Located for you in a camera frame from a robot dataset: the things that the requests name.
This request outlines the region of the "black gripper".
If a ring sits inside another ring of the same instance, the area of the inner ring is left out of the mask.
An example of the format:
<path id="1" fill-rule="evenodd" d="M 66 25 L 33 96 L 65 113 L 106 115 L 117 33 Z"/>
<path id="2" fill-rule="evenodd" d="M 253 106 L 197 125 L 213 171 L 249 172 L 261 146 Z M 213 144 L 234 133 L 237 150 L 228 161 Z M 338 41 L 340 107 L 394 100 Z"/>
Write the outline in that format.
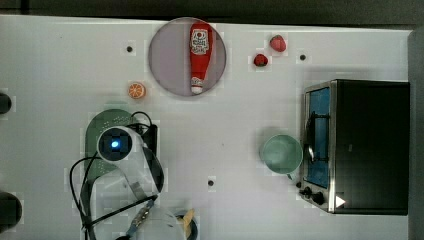
<path id="1" fill-rule="evenodd" d="M 157 154 L 158 127 L 155 124 L 129 124 L 131 130 L 131 153 L 143 153 L 146 157 Z"/>

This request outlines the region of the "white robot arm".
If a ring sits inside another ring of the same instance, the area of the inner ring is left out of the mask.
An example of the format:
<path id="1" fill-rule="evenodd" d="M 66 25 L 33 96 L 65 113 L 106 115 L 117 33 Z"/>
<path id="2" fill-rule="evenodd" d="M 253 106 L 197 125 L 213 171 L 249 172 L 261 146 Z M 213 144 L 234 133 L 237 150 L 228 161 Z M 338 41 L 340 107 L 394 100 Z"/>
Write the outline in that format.
<path id="1" fill-rule="evenodd" d="M 155 205 L 164 173 L 140 134 L 126 126 L 104 130 L 96 158 L 114 169 L 83 185 L 83 226 L 89 240 L 187 240 L 183 225 Z"/>

